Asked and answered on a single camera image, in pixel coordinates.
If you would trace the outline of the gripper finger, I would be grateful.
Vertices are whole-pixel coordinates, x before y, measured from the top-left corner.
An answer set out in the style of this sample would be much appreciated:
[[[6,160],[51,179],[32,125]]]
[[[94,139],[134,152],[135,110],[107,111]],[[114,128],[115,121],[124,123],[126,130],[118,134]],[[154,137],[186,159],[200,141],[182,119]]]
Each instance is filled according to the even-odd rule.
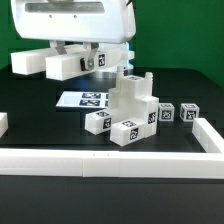
[[[94,69],[94,58],[98,51],[98,43],[84,43],[83,44],[86,53],[83,58],[80,59],[80,66],[82,71],[91,71]]]
[[[64,41],[50,40],[50,47],[54,48],[59,55],[66,54]]]

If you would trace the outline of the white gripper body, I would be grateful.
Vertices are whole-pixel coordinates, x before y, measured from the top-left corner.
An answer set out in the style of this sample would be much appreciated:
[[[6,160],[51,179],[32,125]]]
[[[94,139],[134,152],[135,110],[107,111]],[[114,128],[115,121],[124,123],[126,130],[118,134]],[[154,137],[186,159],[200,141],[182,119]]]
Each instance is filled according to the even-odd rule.
[[[10,0],[22,38],[120,44],[136,33],[128,0]]]

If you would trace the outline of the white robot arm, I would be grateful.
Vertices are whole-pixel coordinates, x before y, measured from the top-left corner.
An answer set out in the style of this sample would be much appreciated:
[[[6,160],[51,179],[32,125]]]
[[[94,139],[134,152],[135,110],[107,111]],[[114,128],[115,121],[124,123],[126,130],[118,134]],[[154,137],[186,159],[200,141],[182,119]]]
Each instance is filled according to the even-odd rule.
[[[136,33],[131,0],[10,0],[18,34],[47,40],[44,49],[11,55],[12,71],[66,80],[115,67],[134,53]]]

